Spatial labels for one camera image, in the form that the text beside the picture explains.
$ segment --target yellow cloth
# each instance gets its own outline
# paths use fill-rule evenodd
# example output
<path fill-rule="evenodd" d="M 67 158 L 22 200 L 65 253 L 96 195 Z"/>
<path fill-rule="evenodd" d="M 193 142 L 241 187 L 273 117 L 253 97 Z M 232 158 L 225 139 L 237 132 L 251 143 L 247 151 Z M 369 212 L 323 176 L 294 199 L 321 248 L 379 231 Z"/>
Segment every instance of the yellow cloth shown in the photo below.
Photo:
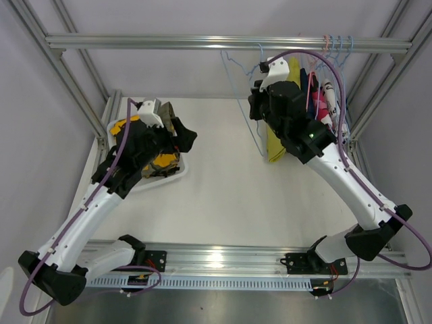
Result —
<path fill-rule="evenodd" d="M 287 81 L 295 82 L 300 88 L 300 64 L 295 57 L 291 57 L 288 61 L 288 66 L 290 67 L 290 74 L 287 77 Z M 278 139 L 267 125 L 267 159 L 269 162 L 279 161 L 286 150 L 281 144 L 281 140 Z"/>

